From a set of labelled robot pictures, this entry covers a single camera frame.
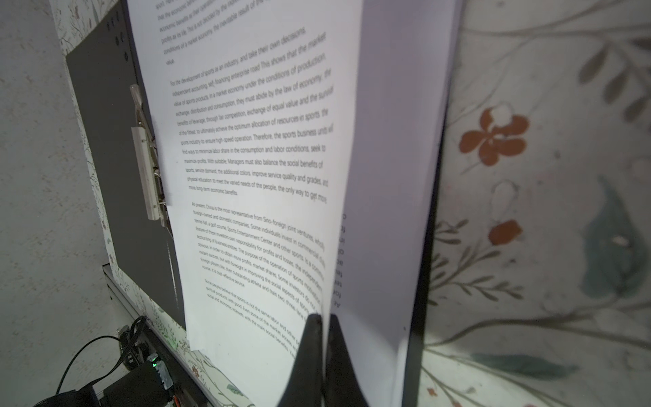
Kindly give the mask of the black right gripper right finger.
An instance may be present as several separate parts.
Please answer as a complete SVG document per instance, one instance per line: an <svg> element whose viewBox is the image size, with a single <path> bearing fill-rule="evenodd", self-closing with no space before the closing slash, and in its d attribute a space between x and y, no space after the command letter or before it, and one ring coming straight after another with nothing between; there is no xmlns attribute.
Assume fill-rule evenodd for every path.
<svg viewBox="0 0 651 407"><path fill-rule="evenodd" d="M325 353L325 407L367 407L336 315L332 314Z"/></svg>

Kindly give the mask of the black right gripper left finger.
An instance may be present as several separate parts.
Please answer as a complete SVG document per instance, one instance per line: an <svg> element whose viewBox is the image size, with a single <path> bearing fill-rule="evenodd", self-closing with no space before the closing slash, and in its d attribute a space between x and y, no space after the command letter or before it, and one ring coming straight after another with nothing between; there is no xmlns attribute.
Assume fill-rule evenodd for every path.
<svg viewBox="0 0 651 407"><path fill-rule="evenodd" d="M308 316L278 407L319 407L322 402L323 324L319 314Z"/></svg>

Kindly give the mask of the white printed paper sheet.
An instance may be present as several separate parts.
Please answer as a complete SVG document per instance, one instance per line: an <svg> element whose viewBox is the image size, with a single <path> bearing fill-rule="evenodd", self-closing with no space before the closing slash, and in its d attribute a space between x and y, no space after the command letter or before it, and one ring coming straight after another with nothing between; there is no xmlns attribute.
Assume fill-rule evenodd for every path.
<svg viewBox="0 0 651 407"><path fill-rule="evenodd" d="M403 399L460 1L364 3L332 298L368 406Z"/></svg>
<svg viewBox="0 0 651 407"><path fill-rule="evenodd" d="M360 1L131 1L191 349L257 406L331 308Z"/></svg>

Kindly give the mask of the teal folder with black inside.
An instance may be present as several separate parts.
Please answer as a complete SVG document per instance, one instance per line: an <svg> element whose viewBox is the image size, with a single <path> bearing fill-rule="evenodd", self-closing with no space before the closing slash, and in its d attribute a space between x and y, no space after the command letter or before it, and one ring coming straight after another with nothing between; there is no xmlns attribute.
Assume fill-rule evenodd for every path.
<svg viewBox="0 0 651 407"><path fill-rule="evenodd" d="M141 88L144 111L153 135L154 130L132 32L128 8L130 2L120 1L110 9L86 38L67 55L66 63L93 157L103 207L108 217L108 227L116 254L111 264L115 281L120 284L135 283L186 331L174 237L158 221L147 218L132 139L132 127L136 125L135 106L130 94L132 84L137 84ZM421 274L427 252L431 213L432 210L427 223L413 315L421 308L416 297L424 292ZM332 298L337 279L338 257L341 252L342 220ZM324 398L325 359L332 300L330 310L319 315L322 317L323 324L322 398ZM412 335L411 321L410 340ZM405 365L403 399L398 406L412 406L417 399L419 378L416 371L420 365L420 358L411 354L410 340Z"/></svg>

